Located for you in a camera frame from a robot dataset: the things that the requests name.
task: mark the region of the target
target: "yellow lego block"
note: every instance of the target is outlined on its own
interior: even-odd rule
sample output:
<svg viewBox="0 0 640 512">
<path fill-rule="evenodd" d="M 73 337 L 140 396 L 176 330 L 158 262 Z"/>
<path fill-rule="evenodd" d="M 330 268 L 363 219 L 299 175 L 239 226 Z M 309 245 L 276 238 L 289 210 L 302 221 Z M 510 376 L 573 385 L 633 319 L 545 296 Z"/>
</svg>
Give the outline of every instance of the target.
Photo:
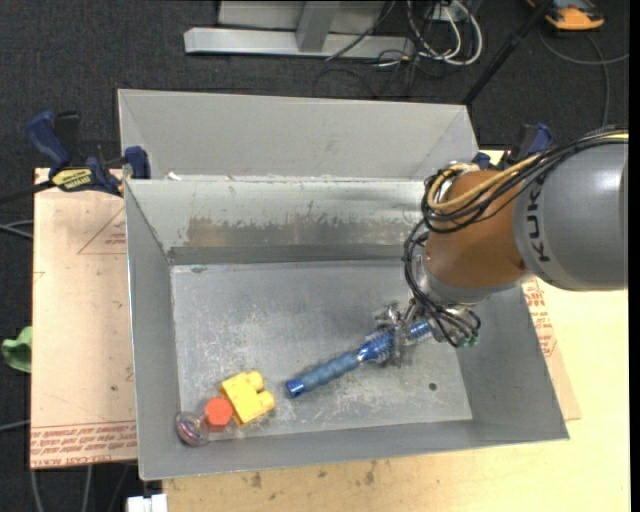
<svg viewBox="0 0 640 512">
<path fill-rule="evenodd" d="M 266 414 L 276 405 L 269 391 L 260 391 L 264 379 L 260 372 L 243 372 L 225 380 L 220 386 L 220 394 L 233 406 L 233 419 L 239 427 Z"/>
</svg>

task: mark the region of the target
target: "metal stand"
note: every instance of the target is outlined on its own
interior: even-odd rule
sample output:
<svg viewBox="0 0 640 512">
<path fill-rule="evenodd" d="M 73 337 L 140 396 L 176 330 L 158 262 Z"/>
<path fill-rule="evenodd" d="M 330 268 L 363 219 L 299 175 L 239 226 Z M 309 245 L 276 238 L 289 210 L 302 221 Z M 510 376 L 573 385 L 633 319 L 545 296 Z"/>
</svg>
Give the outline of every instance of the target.
<svg viewBox="0 0 640 512">
<path fill-rule="evenodd" d="M 309 1 L 302 2 L 298 11 L 278 2 L 222 4 L 221 9 L 225 4 L 237 4 L 221 11 L 219 21 L 223 25 L 227 22 L 256 28 L 193 28 L 184 34 L 186 53 L 330 57 L 375 23 L 384 2 Z M 392 50 L 409 53 L 412 46 L 405 37 L 366 36 L 341 57 L 373 59 Z"/>
</svg>

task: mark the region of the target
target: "yellow label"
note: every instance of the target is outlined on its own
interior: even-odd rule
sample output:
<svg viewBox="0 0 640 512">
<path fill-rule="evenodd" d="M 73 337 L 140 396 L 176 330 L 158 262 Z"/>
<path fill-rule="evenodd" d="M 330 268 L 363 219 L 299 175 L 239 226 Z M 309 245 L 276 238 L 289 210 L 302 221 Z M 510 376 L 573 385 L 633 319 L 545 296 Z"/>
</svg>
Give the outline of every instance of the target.
<svg viewBox="0 0 640 512">
<path fill-rule="evenodd" d="M 64 186 L 67 189 L 86 185 L 87 183 L 91 183 L 91 169 L 63 169 L 51 178 L 51 181 L 54 185 L 59 187 Z"/>
</svg>

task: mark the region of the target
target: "green cloth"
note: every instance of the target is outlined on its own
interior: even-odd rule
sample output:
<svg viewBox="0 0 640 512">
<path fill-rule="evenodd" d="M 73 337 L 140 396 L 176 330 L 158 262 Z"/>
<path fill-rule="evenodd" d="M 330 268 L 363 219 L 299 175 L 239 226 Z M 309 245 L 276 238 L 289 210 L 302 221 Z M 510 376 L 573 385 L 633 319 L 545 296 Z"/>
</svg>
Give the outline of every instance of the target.
<svg viewBox="0 0 640 512">
<path fill-rule="evenodd" d="M 4 340 L 2 355 L 14 370 L 31 373 L 31 326 L 22 329 L 15 340 Z"/>
</svg>

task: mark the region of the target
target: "black floor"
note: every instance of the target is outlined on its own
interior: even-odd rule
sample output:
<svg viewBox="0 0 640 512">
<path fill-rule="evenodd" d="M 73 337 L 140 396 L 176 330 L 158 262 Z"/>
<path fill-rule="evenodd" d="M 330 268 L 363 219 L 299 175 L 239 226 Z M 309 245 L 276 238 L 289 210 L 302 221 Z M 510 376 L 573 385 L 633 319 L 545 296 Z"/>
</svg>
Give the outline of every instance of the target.
<svg viewBox="0 0 640 512">
<path fill-rule="evenodd" d="M 598 5 L 606 22 L 597 32 L 560 35 L 540 22 L 515 45 L 470 105 L 481 147 L 511 145 L 523 123 L 543 122 L 565 143 L 603 124 L 628 122 L 629 59 L 617 57 L 629 51 L 630 0 Z M 116 156 L 118 88 L 461 103 L 532 14 L 525 0 L 476 0 L 475 6 L 485 38 L 479 60 L 455 69 L 422 62 L 411 75 L 407 64 L 382 71 L 349 60 L 186 56 L 183 33 L 212 25 L 214 2 L 0 0 L 0 195 L 27 187 L 32 169 L 48 166 L 24 133 L 43 110 L 80 111 L 80 151 L 95 154 L 100 145 L 107 158 Z M 406 32 L 403 2 L 379 31 Z M 593 63 L 603 59 L 611 62 Z M 0 224 L 32 217 L 30 198 L 0 204 Z M 15 337 L 30 318 L 31 242 L 0 232 L 0 339 Z M 0 362 L 0 425 L 28 419 L 29 388 L 28 375 Z M 3 512 L 37 510 L 28 445 L 27 427 L 0 431 Z M 86 476 L 87 468 L 38 472 L 44 510 L 81 510 Z M 142 492 L 152 489 L 143 488 L 135 467 L 95 466 L 87 510 L 120 510 L 124 496 Z"/>
</svg>

